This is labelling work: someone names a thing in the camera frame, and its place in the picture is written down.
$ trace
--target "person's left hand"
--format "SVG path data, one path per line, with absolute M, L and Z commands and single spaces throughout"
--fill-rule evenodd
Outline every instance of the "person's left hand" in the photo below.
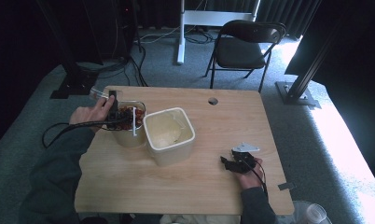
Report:
M 260 170 L 260 165 L 262 164 L 263 160 L 260 158 L 255 158 L 255 161 L 259 164 L 256 165 L 254 170 L 259 175 L 260 178 L 263 178 L 263 172 Z M 257 178 L 254 172 L 249 171 L 246 174 L 239 174 L 234 173 L 237 179 L 240 182 L 240 185 L 243 189 L 250 189 L 255 187 L 261 187 L 262 182 Z
M 111 95 L 107 101 L 105 98 L 100 98 L 94 107 L 78 107 L 72 113 L 69 124 L 105 120 L 114 101 L 115 96 Z M 96 133 L 101 127 L 92 126 L 90 128 Z

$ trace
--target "table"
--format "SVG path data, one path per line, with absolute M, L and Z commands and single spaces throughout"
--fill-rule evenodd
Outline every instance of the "table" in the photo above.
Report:
M 122 100 L 145 103 L 147 114 L 172 107 L 187 113 L 196 140 L 189 159 L 159 167 L 145 147 L 122 148 L 100 130 L 80 160 L 78 212 L 239 215 L 241 188 L 220 156 L 241 142 L 260 147 L 270 204 L 277 215 L 294 211 L 284 171 L 257 91 L 117 87 Z M 208 103 L 216 98 L 217 105 Z
M 255 1 L 252 13 L 244 12 L 223 12 L 223 11 L 200 11 L 185 10 L 185 0 L 181 0 L 181 24 L 177 63 L 183 64 L 185 58 L 185 25 L 207 25 L 223 26 L 228 21 L 245 20 L 255 21 L 260 0 Z

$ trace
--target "white plastic container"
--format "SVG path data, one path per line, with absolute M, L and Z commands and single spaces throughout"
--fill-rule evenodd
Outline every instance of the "white plastic container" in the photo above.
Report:
M 147 150 L 158 166 L 171 165 L 190 157 L 196 134 L 182 108 L 162 110 L 144 117 Z

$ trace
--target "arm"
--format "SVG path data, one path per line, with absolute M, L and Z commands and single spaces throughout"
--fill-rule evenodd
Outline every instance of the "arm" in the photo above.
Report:
M 95 107 L 79 107 L 70 124 L 105 120 L 111 97 Z M 21 204 L 20 223 L 79 223 L 74 207 L 75 193 L 82 175 L 79 160 L 90 146 L 98 127 L 77 128 L 64 133 L 51 145 L 30 174 L 31 190 Z
M 255 158 L 261 164 L 262 159 Z M 262 177 L 260 166 L 255 166 L 255 172 Z M 266 198 L 261 182 L 252 171 L 246 174 L 234 173 L 243 188 L 241 198 L 243 201 L 242 224 L 275 223 L 275 213 Z

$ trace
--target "chair leg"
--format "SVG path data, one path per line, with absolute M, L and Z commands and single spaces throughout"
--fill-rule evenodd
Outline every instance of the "chair leg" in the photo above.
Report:
M 263 87 L 264 76 L 266 76 L 267 68 L 269 67 L 269 64 L 270 64 L 270 59 L 271 59 L 271 51 L 269 52 L 269 56 L 267 56 L 266 66 L 264 67 L 263 76 L 262 76 L 262 79 L 260 81 L 260 86 L 259 86 L 259 90 L 258 90 L 259 93 L 261 92 L 261 89 Z
M 214 54 L 211 55 L 210 62 L 208 63 L 208 66 L 207 66 L 207 71 L 205 72 L 205 76 L 203 76 L 203 77 L 207 77 L 208 76 L 208 71 L 210 70 L 211 62 L 213 61 L 213 59 L 214 59 Z
M 252 69 L 251 71 L 249 71 L 249 73 L 248 74 L 246 74 L 246 76 L 245 77 L 243 77 L 243 78 L 248 78 L 249 77 L 249 75 L 251 75 L 251 73 L 254 71 L 255 69 Z
M 210 89 L 212 89 L 213 86 L 214 86 L 214 77 L 215 77 L 215 59 L 213 59 L 212 63 L 213 63 L 213 68 L 212 68 L 212 73 L 211 73 L 211 85 L 210 85 Z
M 263 87 L 264 76 L 266 76 L 266 72 L 267 72 L 267 68 L 268 68 L 268 67 L 269 67 L 269 64 L 266 63 L 266 66 L 264 67 L 264 71 L 263 71 L 262 79 L 260 80 L 260 86 L 259 86 L 259 90 L 258 90 L 259 93 L 261 92 L 261 89 L 262 89 L 262 87 Z

